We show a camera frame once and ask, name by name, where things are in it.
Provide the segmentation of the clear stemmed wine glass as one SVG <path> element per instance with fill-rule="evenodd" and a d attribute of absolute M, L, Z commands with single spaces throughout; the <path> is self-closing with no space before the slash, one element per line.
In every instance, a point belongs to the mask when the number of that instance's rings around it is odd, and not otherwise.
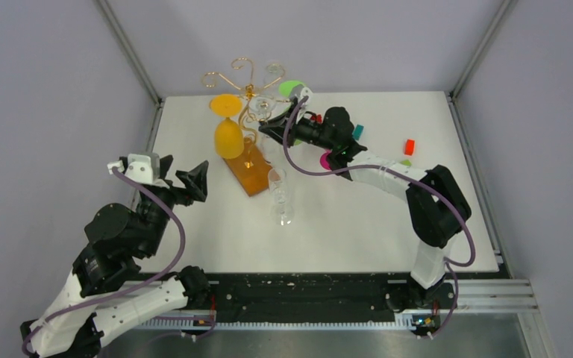
<path fill-rule="evenodd" d="M 278 103 L 275 98 L 265 95 L 248 96 L 245 100 L 247 110 L 242 119 L 243 131 L 245 138 L 256 144 L 260 137 L 260 124 L 273 117 Z"/>

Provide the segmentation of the green plastic goblet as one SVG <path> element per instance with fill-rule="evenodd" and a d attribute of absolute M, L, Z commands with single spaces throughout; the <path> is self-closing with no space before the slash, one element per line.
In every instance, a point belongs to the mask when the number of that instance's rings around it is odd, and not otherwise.
<path fill-rule="evenodd" d="M 284 98 L 289 98 L 289 92 L 290 90 L 297 84 L 305 84 L 302 81 L 297 81 L 297 80 L 288 80 L 288 81 L 284 81 L 283 83 L 280 84 L 280 86 L 278 87 L 278 92 L 280 93 L 280 95 Z"/>

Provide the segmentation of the orange plastic goblet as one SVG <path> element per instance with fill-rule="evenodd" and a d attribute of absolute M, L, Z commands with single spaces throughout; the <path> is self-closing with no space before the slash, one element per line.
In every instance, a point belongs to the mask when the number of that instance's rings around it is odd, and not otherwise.
<path fill-rule="evenodd" d="M 211 100 L 210 110 L 222 117 L 213 135 L 216 153 L 223 159 L 240 156 L 244 149 L 243 134 L 232 118 L 241 113 L 242 101 L 235 95 L 221 94 Z"/>

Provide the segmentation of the pink plastic goblet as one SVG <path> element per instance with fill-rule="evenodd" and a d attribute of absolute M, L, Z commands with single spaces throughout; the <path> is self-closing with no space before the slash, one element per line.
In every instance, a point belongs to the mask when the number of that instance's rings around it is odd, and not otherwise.
<path fill-rule="evenodd" d="M 328 155 L 329 155 L 329 152 L 324 153 L 324 154 L 319 158 L 319 163 L 320 163 L 320 166 L 321 166 L 323 169 L 325 169 L 325 170 L 327 170 L 327 171 L 330 171 L 330 170 L 331 170 L 331 167 L 330 167 L 330 164 L 329 164 L 329 162 L 328 162 Z"/>

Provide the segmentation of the clear tall flute glass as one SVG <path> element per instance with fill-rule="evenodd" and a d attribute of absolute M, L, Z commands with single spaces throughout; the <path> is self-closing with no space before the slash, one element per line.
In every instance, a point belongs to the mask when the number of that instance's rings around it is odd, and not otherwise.
<path fill-rule="evenodd" d="M 271 216 L 280 226 L 292 223 L 294 209 L 292 206 L 286 172 L 273 168 L 267 175 L 269 193 L 272 197 Z"/>

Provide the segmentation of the clear short wine glass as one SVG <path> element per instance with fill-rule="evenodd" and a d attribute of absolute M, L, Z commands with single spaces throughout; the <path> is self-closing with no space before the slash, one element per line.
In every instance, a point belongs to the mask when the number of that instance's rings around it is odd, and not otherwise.
<path fill-rule="evenodd" d="M 286 69 L 284 65 L 279 61 L 272 61 L 267 63 L 264 67 L 263 76 L 263 90 L 266 90 L 277 83 L 279 83 L 285 76 Z"/>

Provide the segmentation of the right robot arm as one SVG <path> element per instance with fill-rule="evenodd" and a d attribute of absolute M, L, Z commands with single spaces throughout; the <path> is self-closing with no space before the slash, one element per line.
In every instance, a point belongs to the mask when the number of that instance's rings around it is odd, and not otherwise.
<path fill-rule="evenodd" d="M 324 115 L 304 109 L 293 99 L 286 112 L 263 120 L 259 131 L 287 151 L 296 141 L 328 151 L 329 175 L 376 187 L 407 203 L 410 222 L 419 238 L 407 296 L 417 307 L 437 299 L 445 270 L 454 263 L 445 249 L 457 234 L 470 236 L 466 222 L 472 211 L 451 171 L 442 165 L 421 170 L 373 154 L 354 137 L 355 126 L 344 107 Z"/>

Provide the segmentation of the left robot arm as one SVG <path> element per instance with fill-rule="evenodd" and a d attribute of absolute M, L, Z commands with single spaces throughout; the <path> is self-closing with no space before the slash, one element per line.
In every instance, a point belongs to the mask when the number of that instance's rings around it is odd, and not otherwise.
<path fill-rule="evenodd" d="M 63 288 L 33 321 L 22 323 L 22 352 L 27 357 L 97 357 L 114 339 L 171 310 L 213 305 L 204 271 L 175 264 L 186 245 L 178 205 L 207 199 L 209 163 L 178 171 L 176 186 L 167 178 L 172 156 L 129 154 L 110 162 L 111 175 L 139 193 L 135 208 L 112 203 L 102 207 L 84 228 L 87 245 L 72 264 Z M 128 286 L 140 272 L 139 261 L 153 257 L 169 223 L 178 229 L 178 252 L 159 273 Z"/>

